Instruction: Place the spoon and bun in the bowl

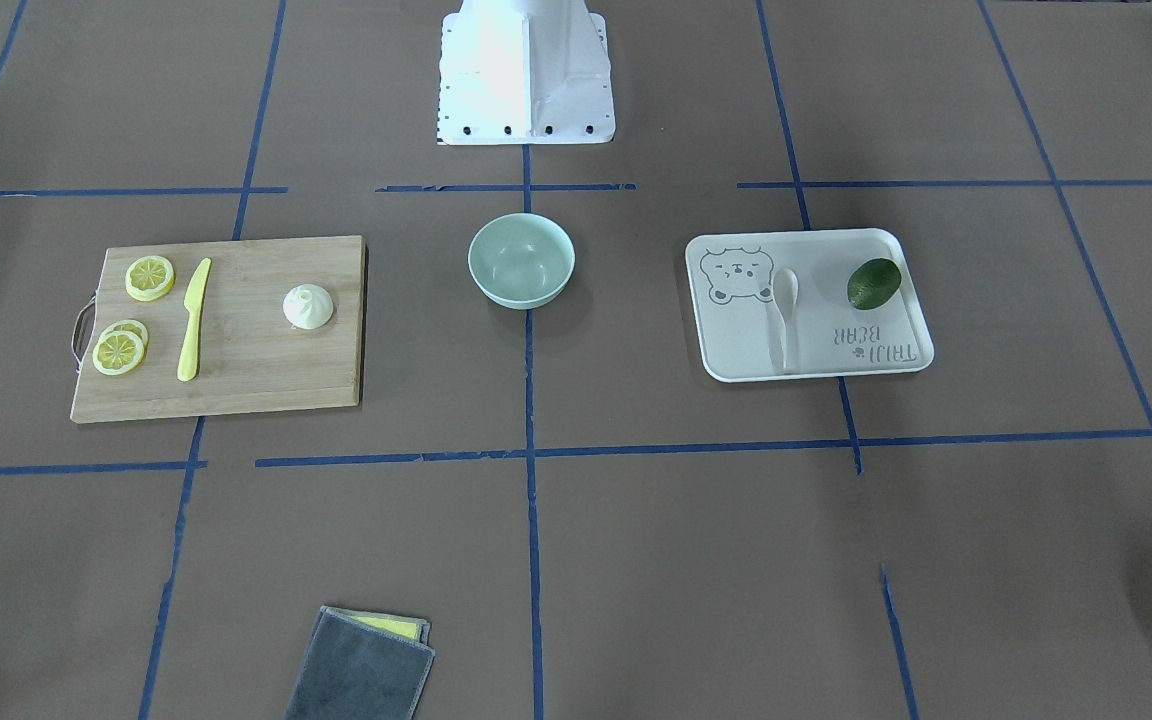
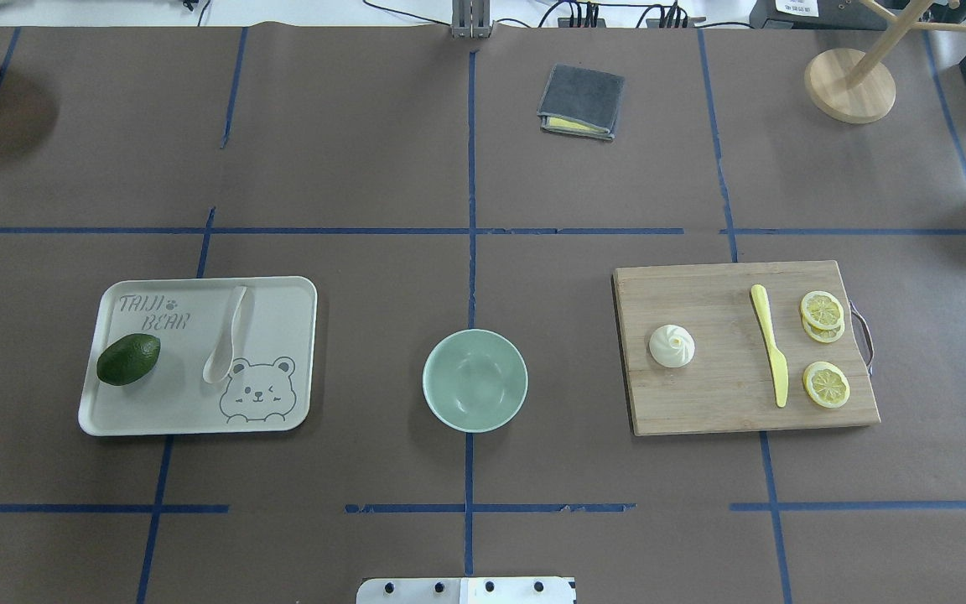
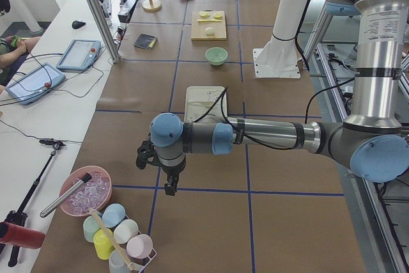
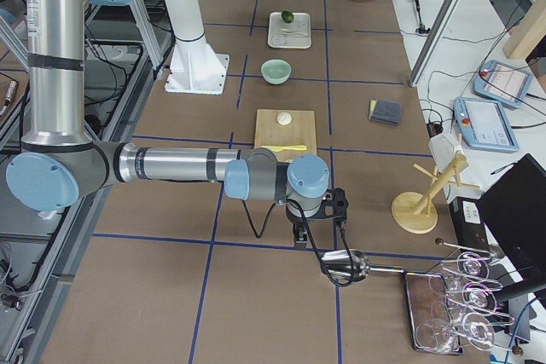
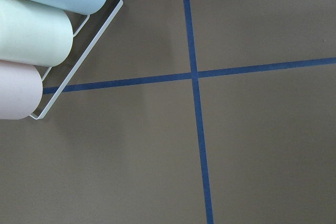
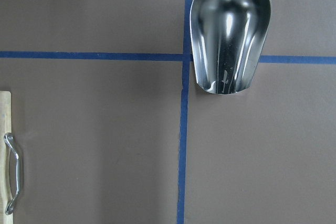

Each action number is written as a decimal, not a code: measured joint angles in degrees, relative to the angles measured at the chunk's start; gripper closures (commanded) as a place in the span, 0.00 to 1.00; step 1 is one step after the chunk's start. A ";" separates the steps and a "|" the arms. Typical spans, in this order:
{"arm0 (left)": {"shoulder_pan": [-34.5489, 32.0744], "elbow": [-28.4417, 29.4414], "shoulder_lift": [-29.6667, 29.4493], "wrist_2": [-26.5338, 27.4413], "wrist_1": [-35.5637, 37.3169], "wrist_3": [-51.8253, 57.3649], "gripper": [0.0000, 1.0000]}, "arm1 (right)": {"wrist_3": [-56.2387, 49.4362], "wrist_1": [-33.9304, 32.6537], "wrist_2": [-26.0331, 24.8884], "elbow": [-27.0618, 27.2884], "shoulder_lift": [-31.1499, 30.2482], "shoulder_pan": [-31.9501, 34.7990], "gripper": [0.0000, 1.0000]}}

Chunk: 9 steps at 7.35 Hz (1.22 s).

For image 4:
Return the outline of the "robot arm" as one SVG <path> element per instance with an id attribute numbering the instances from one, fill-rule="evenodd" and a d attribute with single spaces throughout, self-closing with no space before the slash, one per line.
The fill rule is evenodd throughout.
<path id="1" fill-rule="evenodd" d="M 84 129 L 84 10 L 131 0 L 26 0 L 31 127 L 6 170 L 11 193 L 55 211 L 106 186 L 135 180 L 220 182 L 233 199 L 285 205 L 298 246 L 312 245 L 312 220 L 346 225 L 343 190 L 328 185 L 312 153 L 282 163 L 267 148 L 153 148 L 97 142 Z"/>

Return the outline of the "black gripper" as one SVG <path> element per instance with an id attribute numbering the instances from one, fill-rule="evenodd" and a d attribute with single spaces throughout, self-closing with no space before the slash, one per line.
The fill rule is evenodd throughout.
<path id="1" fill-rule="evenodd" d="M 311 221 L 333 220 L 343 234 L 346 229 L 348 201 L 342 188 L 327 189 L 322 197 L 310 199 L 295 191 L 287 196 L 286 215 L 293 225 L 296 249 L 305 249 L 311 237 Z"/>

